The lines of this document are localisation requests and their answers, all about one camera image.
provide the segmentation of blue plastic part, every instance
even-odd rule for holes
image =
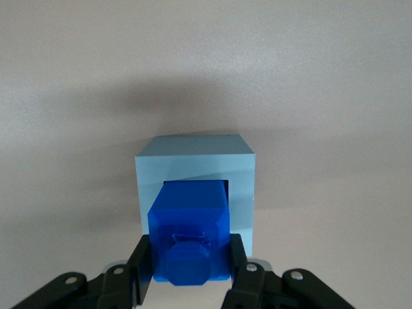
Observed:
[[[165,182],[148,222],[155,280],[202,285],[229,278],[230,219],[223,180]]]

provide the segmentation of bolt head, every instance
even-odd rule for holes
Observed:
[[[246,265],[246,270],[249,272],[255,272],[258,270],[258,267],[253,263],[249,263]]]
[[[77,281],[76,277],[70,277],[70,278],[67,278],[64,283],[66,283],[67,285],[71,285],[72,283],[74,283],[76,281]]]
[[[298,272],[297,270],[294,270],[293,272],[291,272],[290,277],[292,277],[292,279],[295,279],[295,280],[303,280],[302,273]]]

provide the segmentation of white surface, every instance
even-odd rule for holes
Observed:
[[[410,308],[411,16],[411,1],[1,1],[2,308],[127,258],[134,155],[179,133],[256,152],[254,253],[278,274]],[[228,285],[153,285],[144,307],[219,308]]]

